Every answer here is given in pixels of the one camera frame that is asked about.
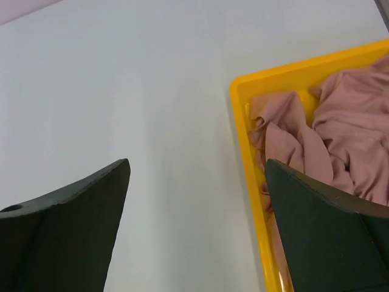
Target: crumpled garment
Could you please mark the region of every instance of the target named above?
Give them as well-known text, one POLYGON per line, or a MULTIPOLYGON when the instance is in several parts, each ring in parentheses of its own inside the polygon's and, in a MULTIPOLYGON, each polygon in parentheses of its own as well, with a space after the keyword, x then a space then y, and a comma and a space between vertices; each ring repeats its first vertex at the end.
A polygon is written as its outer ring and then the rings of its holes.
MULTIPOLYGON (((252 99, 249 133, 264 167, 277 159, 333 187, 374 203, 389 200, 389 55, 371 66, 328 77, 310 93, 320 100, 312 128, 296 92, 252 99)), ((266 195, 267 187, 263 186, 266 195)), ((270 199, 265 208, 271 212, 270 199)), ((274 223, 273 242, 280 273, 287 265, 274 223)))

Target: screw hole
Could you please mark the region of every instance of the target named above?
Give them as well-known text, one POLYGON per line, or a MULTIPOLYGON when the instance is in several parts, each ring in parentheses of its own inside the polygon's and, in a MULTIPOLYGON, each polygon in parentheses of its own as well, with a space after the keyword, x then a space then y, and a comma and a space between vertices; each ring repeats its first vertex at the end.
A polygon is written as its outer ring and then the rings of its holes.
POLYGON ((19 209, 22 209, 22 205, 12 205, 12 206, 4 208, 0 212, 11 212, 11 211, 19 210, 19 209))

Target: pink fabric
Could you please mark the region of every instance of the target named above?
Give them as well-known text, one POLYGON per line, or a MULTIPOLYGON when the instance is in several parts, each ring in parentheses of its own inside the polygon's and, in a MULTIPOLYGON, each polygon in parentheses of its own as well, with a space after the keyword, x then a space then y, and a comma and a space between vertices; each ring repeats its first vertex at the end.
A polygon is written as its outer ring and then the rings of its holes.
MULTIPOLYGON (((369 67, 333 74, 310 89, 320 99, 312 128, 296 92, 276 92, 252 99, 249 133, 261 167, 267 159, 289 166, 338 189, 388 205, 389 56, 369 67)), ((277 225, 275 253, 286 279, 277 225)))
POLYGON ((61 0, 0 0, 0 25, 61 0))

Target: yellow plastic bin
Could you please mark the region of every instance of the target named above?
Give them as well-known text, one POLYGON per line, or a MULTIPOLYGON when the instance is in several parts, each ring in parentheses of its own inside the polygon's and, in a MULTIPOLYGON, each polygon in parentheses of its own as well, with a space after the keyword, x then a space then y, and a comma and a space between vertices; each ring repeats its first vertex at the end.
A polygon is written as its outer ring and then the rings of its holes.
POLYGON ((269 229, 266 226, 268 214, 265 214, 261 204, 260 188, 264 182, 264 174, 255 163, 255 149, 250 144, 247 135, 255 126, 255 122, 250 120, 251 98, 267 92, 297 91, 304 104, 307 123, 310 125, 313 112, 318 106, 318 100, 308 93, 310 86, 321 83, 329 75, 339 70, 367 66, 387 53, 389 53, 389 40, 383 40, 240 76, 232 82, 230 87, 231 103, 268 291, 279 292, 282 289, 272 252, 269 229))

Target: white table surface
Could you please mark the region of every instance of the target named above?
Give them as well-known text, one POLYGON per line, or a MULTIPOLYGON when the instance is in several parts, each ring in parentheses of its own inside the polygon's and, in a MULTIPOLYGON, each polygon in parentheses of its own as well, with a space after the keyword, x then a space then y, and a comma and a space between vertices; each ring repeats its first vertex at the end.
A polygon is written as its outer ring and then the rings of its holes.
POLYGON ((229 84, 387 37, 373 1, 290 2, 64 0, 1 26, 0 209, 127 157, 105 291, 265 291, 229 84))

